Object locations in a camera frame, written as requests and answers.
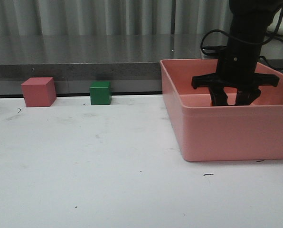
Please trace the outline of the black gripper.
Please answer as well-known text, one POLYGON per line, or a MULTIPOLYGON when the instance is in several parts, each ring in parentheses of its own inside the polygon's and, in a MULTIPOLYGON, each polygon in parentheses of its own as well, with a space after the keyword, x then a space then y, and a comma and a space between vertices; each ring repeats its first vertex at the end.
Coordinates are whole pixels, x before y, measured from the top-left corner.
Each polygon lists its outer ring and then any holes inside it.
POLYGON ((221 51, 216 71, 211 74, 194 76, 193 89, 208 87, 213 106, 228 106, 224 87, 237 88, 235 105, 250 105, 261 95, 259 86, 274 86, 279 83, 275 74, 256 73, 259 53, 243 51, 221 51))

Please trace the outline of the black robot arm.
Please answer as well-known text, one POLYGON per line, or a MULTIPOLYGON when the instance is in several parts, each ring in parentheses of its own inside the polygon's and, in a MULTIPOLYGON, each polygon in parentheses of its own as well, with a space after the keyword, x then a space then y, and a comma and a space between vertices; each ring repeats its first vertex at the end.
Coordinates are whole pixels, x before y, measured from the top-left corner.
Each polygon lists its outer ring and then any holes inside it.
POLYGON ((279 77, 256 73, 262 46, 270 42, 277 31, 267 35, 276 13, 283 18, 283 0, 231 0, 233 14, 227 45, 219 48, 216 71, 192 78, 194 89, 209 89, 213 106, 227 106, 226 87, 236 89, 235 105, 250 105, 260 95, 260 86, 274 86, 279 77))

